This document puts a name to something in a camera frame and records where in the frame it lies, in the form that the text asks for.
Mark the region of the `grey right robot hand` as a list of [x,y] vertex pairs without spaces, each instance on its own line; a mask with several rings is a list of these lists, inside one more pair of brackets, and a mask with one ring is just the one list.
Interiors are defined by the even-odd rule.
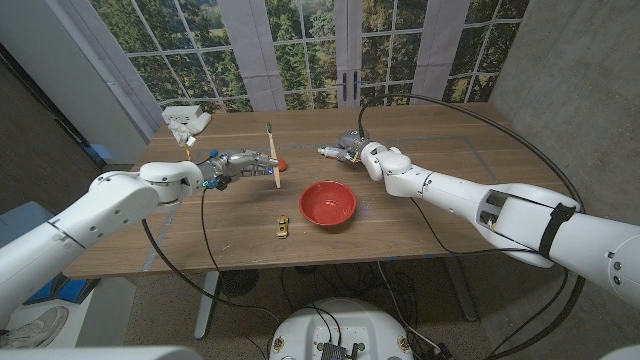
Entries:
[[343,162],[373,163],[374,155],[369,134],[360,135],[358,130],[347,131],[337,138],[338,152],[336,159]]

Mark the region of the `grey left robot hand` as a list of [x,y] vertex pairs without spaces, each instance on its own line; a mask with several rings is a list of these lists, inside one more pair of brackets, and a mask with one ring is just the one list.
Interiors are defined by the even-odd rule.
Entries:
[[264,175],[278,165],[277,158],[247,149],[212,150],[205,160],[197,163],[206,187],[218,190],[225,190],[243,176]]

